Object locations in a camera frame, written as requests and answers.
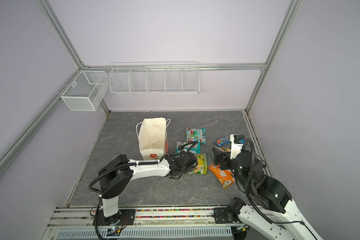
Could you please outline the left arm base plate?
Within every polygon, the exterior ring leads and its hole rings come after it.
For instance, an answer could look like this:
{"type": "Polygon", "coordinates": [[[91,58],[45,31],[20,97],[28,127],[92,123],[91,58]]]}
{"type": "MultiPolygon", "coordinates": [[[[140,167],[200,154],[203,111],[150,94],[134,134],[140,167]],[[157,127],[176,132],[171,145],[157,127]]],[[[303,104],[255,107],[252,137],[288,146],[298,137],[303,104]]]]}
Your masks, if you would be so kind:
{"type": "Polygon", "coordinates": [[[97,226],[131,226],[134,224],[135,215],[135,209],[122,209],[117,214],[106,218],[103,210],[100,209],[98,213],[95,213],[93,226],[95,226],[95,222],[97,226]]]}

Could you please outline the green Fox's candy bag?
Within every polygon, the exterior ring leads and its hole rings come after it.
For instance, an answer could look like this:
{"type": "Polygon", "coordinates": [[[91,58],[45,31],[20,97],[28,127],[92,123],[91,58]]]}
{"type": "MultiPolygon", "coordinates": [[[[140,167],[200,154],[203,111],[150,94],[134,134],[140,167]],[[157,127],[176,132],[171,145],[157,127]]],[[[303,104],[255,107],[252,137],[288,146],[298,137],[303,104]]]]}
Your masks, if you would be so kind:
{"type": "Polygon", "coordinates": [[[208,158],[206,154],[196,154],[196,158],[198,160],[197,166],[195,166],[189,174],[207,174],[208,168],[208,158]]]}

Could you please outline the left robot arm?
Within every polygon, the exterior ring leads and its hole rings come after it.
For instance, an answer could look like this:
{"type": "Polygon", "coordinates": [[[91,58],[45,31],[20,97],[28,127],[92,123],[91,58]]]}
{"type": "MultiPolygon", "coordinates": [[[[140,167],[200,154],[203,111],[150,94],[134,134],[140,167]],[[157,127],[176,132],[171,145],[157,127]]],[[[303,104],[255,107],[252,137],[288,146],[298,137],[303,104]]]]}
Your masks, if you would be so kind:
{"type": "Polygon", "coordinates": [[[129,182],[148,177],[168,177],[177,180],[185,173],[190,173],[198,165],[196,156],[190,149],[199,142],[185,143],[179,147],[177,154],[165,154],[158,160],[137,161],[128,159],[126,155],[115,157],[98,172],[88,189],[97,193],[99,203],[94,219],[94,226],[120,225],[122,220],[132,220],[128,214],[122,214],[119,209],[119,195],[129,182]]]}

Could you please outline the white floral paper bag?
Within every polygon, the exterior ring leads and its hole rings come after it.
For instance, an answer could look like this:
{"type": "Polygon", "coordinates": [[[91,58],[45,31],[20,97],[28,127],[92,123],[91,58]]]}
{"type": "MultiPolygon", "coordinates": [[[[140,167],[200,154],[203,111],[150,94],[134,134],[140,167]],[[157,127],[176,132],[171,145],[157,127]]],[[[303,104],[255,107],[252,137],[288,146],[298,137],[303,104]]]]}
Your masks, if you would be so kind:
{"type": "Polygon", "coordinates": [[[143,160],[159,160],[163,155],[168,154],[167,128],[170,123],[170,119],[152,118],[144,119],[136,125],[139,150],[143,160]]]}

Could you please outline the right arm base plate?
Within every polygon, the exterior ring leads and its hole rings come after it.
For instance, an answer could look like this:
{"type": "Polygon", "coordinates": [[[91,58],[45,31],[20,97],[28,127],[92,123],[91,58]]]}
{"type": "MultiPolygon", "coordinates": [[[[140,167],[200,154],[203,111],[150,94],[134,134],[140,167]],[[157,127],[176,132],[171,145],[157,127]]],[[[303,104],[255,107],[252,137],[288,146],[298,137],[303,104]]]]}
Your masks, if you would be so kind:
{"type": "Polygon", "coordinates": [[[216,224],[239,223],[238,214],[229,208],[214,208],[213,218],[216,224]]]}

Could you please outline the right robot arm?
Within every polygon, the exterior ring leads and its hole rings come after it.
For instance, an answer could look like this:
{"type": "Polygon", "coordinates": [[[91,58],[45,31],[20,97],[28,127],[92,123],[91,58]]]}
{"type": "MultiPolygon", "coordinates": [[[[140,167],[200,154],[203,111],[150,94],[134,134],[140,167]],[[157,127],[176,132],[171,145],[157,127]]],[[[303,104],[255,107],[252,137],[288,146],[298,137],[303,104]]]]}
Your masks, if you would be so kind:
{"type": "Polygon", "coordinates": [[[234,234],[251,228],[269,240],[321,239],[287,188],[265,173],[252,139],[242,144],[232,142],[230,151],[213,147],[212,157],[215,167],[233,174],[238,189],[247,197],[246,202],[235,197],[225,208],[215,208],[213,217],[217,224],[242,224],[234,234]]]}

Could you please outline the green Fox's spring tea bag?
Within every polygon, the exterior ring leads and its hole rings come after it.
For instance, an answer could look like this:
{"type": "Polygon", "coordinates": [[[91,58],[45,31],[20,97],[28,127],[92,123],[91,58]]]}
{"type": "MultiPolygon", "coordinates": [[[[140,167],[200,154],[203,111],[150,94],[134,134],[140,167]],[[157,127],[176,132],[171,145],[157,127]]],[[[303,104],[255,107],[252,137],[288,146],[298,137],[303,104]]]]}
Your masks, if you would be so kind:
{"type": "Polygon", "coordinates": [[[231,151],[231,149],[229,148],[222,148],[222,147],[217,147],[217,146],[213,146],[212,148],[212,153],[214,155],[218,155],[221,153],[229,153],[231,151]]]}

